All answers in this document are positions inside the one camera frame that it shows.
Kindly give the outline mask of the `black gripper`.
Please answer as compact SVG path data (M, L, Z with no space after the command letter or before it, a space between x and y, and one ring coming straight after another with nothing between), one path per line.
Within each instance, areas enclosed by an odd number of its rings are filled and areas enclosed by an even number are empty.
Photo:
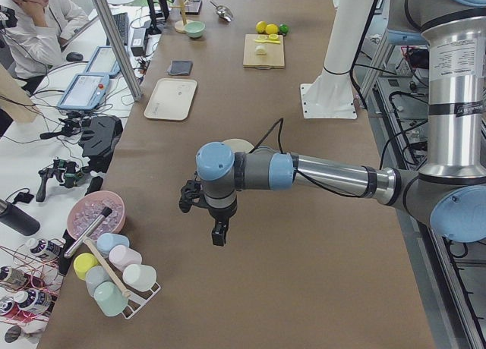
M224 197L212 197L205 190L204 199L210 215L216 220L211 232L212 243L215 246L224 247L229 220L236 214L238 208L236 191L232 190Z

